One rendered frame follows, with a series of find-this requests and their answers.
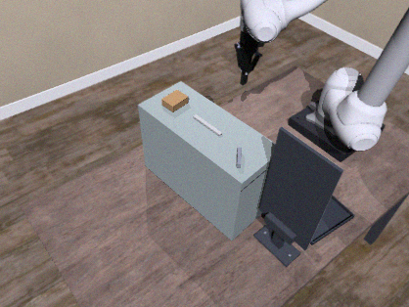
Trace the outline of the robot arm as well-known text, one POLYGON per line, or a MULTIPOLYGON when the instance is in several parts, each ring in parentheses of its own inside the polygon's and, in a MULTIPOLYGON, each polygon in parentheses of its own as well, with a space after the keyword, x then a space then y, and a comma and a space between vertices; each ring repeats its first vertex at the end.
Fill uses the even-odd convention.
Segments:
MULTIPOLYGON (((259 42, 258 47, 263 47, 264 43, 273 41, 280 31, 286 29, 290 22, 312 12, 326 1, 241 0, 240 30, 259 42), (244 12, 242 7, 245 8, 244 12)), ((408 66, 409 8, 366 80, 354 68, 342 67, 334 71, 324 85, 319 104, 310 102, 308 105, 313 113, 308 114, 305 120, 339 138, 349 149, 371 149, 382 133, 385 100, 408 66)))

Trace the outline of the small brown cardboard box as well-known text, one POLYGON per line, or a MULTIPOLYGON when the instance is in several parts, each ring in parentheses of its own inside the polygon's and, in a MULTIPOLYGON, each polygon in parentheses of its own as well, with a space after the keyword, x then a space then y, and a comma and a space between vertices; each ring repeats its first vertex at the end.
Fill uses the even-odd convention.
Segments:
POLYGON ((188 104, 188 96, 183 94, 179 90, 175 90, 169 95, 162 98, 161 104, 172 112, 175 112, 184 105, 188 104))

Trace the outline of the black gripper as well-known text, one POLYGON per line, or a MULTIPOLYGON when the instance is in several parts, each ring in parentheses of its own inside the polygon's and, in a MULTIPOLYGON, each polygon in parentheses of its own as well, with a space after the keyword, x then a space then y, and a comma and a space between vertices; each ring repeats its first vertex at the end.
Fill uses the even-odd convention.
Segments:
POLYGON ((262 54, 258 52, 258 43, 253 40, 249 34, 241 31, 240 43, 235 44, 237 52, 238 67, 241 68, 241 85, 245 85, 248 82, 248 75, 254 70, 259 58, 262 54), (243 47, 242 47, 243 46, 243 47), (252 59, 253 54, 254 58, 252 59))

